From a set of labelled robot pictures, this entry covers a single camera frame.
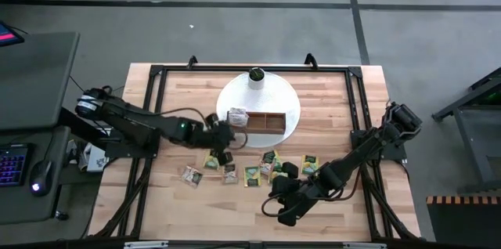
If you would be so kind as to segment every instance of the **wooden tabletop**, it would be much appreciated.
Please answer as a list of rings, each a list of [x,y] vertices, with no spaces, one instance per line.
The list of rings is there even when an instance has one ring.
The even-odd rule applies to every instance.
[[[142,106],[149,63],[131,64],[123,98]],[[388,99],[380,66],[362,66],[369,111],[374,126],[380,125]],[[194,106],[203,114],[215,112],[219,92],[240,72],[169,72],[162,110]],[[301,118],[294,133],[275,146],[283,161],[300,164],[301,155],[316,155],[320,164],[343,157],[351,151],[352,130],[344,75],[336,73],[276,73],[294,87],[301,102]],[[158,81],[153,90],[156,102]],[[355,98],[359,92],[353,80]],[[197,119],[190,112],[179,113]],[[234,151],[240,181],[222,185],[222,173],[202,168],[206,150],[188,150],[162,140],[158,158],[153,162],[141,239],[163,240],[288,240],[288,241],[367,241],[370,240],[362,186],[356,186],[350,200],[319,202],[295,227],[279,224],[261,213],[261,204],[271,190],[266,182],[260,187],[243,186],[243,167],[256,165],[267,149],[244,148]],[[132,160],[119,159],[105,171],[99,188],[89,234],[98,232],[124,199]],[[181,182],[186,165],[199,168],[204,177],[197,189]],[[409,228],[420,235],[409,183],[402,168],[394,162],[381,164],[387,200]],[[344,195],[353,187],[356,171]],[[279,204],[267,210],[277,212]],[[375,207],[378,229],[383,232],[380,209]],[[135,205],[129,219],[132,227]]]

